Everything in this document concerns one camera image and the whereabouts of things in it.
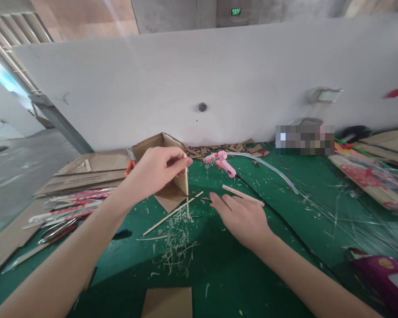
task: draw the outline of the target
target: bundle of sticks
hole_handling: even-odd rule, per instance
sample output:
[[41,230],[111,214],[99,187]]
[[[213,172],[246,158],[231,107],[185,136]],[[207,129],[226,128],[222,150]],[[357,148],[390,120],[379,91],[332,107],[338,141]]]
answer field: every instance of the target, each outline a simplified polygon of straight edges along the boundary
[[68,220],[87,217],[114,189],[115,187],[93,189],[52,197],[44,204],[44,209],[52,209],[52,211],[31,217],[23,228],[27,229],[40,224],[43,224],[42,227],[49,227]]

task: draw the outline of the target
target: wooden stick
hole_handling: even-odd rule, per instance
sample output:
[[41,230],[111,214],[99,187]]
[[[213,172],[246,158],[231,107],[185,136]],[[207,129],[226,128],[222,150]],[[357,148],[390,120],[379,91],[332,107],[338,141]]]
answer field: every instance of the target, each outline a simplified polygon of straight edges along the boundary
[[92,171],[92,168],[90,167],[90,161],[88,159],[85,160],[85,166],[87,168],[87,172]]
[[164,235],[164,236],[158,236],[158,237],[156,237],[156,238],[143,238],[143,239],[141,239],[141,238],[136,238],[136,241],[152,241],[152,240],[154,240],[154,239],[164,239],[164,238],[167,238],[168,237],[168,235]]
[[[188,178],[188,176],[187,176],[187,167],[184,168],[184,177],[186,178],[186,179],[185,179],[185,182],[186,182],[186,192],[187,192],[186,194],[189,195],[189,178]],[[191,219],[191,217],[190,217],[190,211],[189,211],[189,198],[186,199],[186,204],[187,204],[187,218],[188,218],[188,219]]]
[[247,195],[247,194],[244,194],[243,192],[240,192],[240,191],[238,191],[238,190],[236,190],[236,189],[230,188],[229,186],[226,186],[226,185],[222,185],[222,188],[223,188],[224,190],[230,191],[231,193],[236,194],[237,196],[240,196],[240,197],[242,197],[242,198],[244,198],[244,199],[247,199],[247,200],[256,202],[256,203],[258,203],[260,206],[264,207],[264,202],[262,202],[262,201],[260,201],[260,200],[257,200],[257,199],[255,199],[255,198],[253,198],[253,197],[251,197],[251,196],[249,196],[249,195]]
[[[203,193],[200,192],[198,194],[195,195],[194,198],[191,198],[188,202],[193,201],[195,198],[197,198],[198,196],[200,196]],[[161,221],[159,221],[158,223],[156,223],[155,225],[153,225],[150,229],[148,229],[146,232],[143,233],[143,236],[149,234],[151,231],[153,231],[154,229],[156,229],[158,226],[160,226],[162,223],[164,223],[167,219],[169,219],[171,216],[173,216],[176,212],[180,211],[187,203],[184,203],[183,205],[181,205],[179,208],[176,208],[174,211],[172,211],[170,214],[168,214],[165,218],[163,218]]]

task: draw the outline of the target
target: left hand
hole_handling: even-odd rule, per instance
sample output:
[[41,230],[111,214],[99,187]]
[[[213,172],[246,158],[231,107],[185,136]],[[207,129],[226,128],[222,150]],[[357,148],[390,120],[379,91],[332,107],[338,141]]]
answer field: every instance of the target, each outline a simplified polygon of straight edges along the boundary
[[193,163],[178,147],[149,148],[122,185],[136,202],[161,190],[176,175],[184,176],[184,169]]

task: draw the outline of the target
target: exit sign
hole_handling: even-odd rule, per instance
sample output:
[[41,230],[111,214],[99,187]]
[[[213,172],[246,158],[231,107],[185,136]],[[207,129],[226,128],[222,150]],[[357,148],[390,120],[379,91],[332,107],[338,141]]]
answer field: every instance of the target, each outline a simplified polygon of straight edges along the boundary
[[231,9],[231,15],[240,15],[242,12],[242,8],[232,8]]

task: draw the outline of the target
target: popsicle stick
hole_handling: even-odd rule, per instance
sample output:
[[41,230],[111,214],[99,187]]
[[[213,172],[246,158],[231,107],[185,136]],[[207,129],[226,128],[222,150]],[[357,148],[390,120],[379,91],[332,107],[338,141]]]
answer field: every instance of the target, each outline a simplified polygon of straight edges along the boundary
[[200,196],[203,193],[200,192],[198,194],[195,195],[194,198],[191,198],[190,200],[188,200],[186,203],[184,203],[183,205],[181,205],[180,207],[176,208],[174,211],[172,211],[170,214],[168,214],[165,218],[163,218],[161,221],[159,221],[158,223],[156,223],[155,225],[153,225],[150,229],[148,229],[146,232],[143,233],[143,236],[148,235],[151,231],[153,231],[154,229],[156,229],[158,226],[160,226],[162,223],[164,223],[167,219],[169,219],[171,216],[173,216],[175,213],[177,213],[178,211],[180,211],[185,205],[187,205],[189,202],[192,202],[194,199],[196,199],[198,196]]
[[247,199],[247,200],[250,200],[250,201],[254,201],[254,202],[258,203],[260,206],[264,207],[264,202],[262,202],[260,200],[257,200],[257,199],[255,199],[255,198],[253,198],[253,197],[251,197],[251,196],[249,196],[247,194],[244,194],[243,192],[240,192],[240,191],[238,191],[236,189],[230,188],[229,186],[226,186],[226,185],[222,185],[222,188],[224,190],[230,191],[231,193],[236,194],[237,196],[240,196],[240,197],[242,197],[244,199]]
[[[186,195],[189,195],[189,178],[187,176],[187,167],[184,168],[184,177],[186,178],[185,182],[186,182]],[[187,218],[191,219],[190,217],[190,211],[189,211],[189,198],[186,199],[186,204],[187,204]]]

